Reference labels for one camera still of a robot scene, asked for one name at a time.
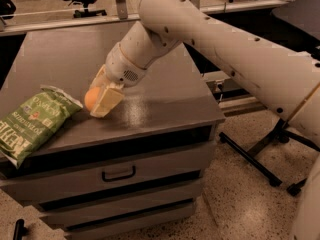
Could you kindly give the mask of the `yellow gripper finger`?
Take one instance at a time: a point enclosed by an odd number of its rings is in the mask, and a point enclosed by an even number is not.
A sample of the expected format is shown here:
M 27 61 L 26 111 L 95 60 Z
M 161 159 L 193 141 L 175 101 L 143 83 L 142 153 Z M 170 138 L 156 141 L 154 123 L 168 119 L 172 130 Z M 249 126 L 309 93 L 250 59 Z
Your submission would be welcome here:
M 115 108 L 124 98 L 121 89 L 107 87 L 100 88 L 98 99 L 90 111 L 90 115 L 96 118 L 105 117 L 113 108 Z
M 94 77 L 93 81 L 91 82 L 89 89 L 93 89 L 96 87 L 106 89 L 107 87 L 110 86 L 110 80 L 106 76 L 105 71 L 106 71 L 106 67 L 105 65 L 102 65 L 98 73 Z

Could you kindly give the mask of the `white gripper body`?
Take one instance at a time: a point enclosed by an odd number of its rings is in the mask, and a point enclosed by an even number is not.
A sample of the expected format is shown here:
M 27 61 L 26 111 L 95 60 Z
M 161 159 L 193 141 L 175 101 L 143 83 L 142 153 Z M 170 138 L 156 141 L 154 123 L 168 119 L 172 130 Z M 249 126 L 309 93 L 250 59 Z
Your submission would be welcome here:
M 146 71 L 127 59 L 120 44 L 117 43 L 107 55 L 105 75 L 114 83 L 122 84 L 124 87 L 132 87 L 144 78 Z

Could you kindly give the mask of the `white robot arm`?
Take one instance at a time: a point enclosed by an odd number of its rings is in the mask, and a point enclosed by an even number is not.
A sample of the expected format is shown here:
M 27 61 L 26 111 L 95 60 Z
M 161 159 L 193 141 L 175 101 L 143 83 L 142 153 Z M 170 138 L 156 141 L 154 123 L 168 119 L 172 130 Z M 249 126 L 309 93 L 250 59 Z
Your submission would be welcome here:
M 220 67 L 289 126 L 320 146 L 320 69 L 310 56 L 202 13 L 189 0 L 138 0 L 140 20 L 108 53 L 90 109 L 107 115 L 157 59 L 184 42 Z

